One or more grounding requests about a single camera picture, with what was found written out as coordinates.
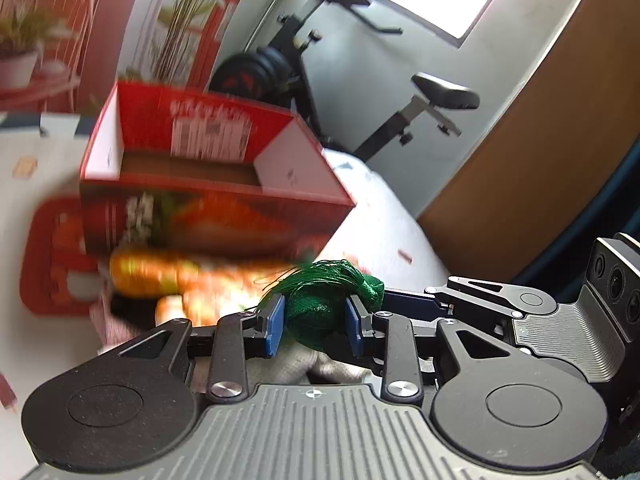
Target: box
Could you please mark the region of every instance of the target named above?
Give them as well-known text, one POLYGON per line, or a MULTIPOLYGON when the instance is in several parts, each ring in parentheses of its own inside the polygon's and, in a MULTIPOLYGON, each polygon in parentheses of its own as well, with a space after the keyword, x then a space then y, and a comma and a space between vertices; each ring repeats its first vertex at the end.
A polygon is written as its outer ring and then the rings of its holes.
POLYGON ((84 243, 313 258, 354 203, 302 119, 217 94, 118 82, 80 170, 84 243))

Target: black bike saddle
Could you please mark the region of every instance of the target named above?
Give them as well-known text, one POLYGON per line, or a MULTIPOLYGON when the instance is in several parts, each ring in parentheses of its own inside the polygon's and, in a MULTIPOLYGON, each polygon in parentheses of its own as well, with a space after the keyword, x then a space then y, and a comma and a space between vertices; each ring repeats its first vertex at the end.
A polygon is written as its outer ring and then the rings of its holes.
POLYGON ((433 105, 450 110, 474 110, 480 105, 480 96, 464 86, 425 73, 417 73, 411 81, 433 105))

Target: green tassel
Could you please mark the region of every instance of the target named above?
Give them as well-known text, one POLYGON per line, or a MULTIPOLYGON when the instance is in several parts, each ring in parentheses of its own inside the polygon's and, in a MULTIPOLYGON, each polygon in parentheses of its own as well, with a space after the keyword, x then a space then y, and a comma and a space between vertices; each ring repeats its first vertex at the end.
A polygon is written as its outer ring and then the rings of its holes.
POLYGON ((344 300, 357 294, 368 312, 382 306, 385 284, 362 274, 348 260, 322 260, 301 264, 283 273, 258 304, 258 311, 272 294, 286 300, 285 326, 301 344, 323 351, 322 342, 333 332, 344 332, 344 300))

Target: white table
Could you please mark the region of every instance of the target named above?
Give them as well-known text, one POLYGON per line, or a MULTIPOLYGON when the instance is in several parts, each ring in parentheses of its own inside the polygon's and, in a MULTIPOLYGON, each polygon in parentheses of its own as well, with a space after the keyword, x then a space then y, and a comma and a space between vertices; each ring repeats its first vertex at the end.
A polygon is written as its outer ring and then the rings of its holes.
MULTIPOLYGON (((0 116, 0 371, 18 399, 18 415, 0 410, 0 480, 21 478, 36 464, 20 427, 19 413, 28 395, 95 356, 100 346, 88 318, 36 317, 18 295, 22 255, 38 204, 78 192, 78 167, 86 144, 86 137, 74 138, 78 120, 47 114, 40 125, 49 137, 41 138, 34 126, 2 129, 0 116), (20 156, 38 159, 29 180, 12 177, 20 156)), ((421 292, 445 283, 445 267, 383 179, 352 156, 326 152, 325 157, 358 205, 321 257, 353 254, 391 288, 421 292)))

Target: white shipping label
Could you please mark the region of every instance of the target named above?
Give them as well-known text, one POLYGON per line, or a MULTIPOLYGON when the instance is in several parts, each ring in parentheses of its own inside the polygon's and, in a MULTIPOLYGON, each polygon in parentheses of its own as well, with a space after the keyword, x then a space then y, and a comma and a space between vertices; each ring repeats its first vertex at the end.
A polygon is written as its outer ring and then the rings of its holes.
POLYGON ((171 154, 201 160, 242 162, 251 134, 246 117, 176 117, 171 154))

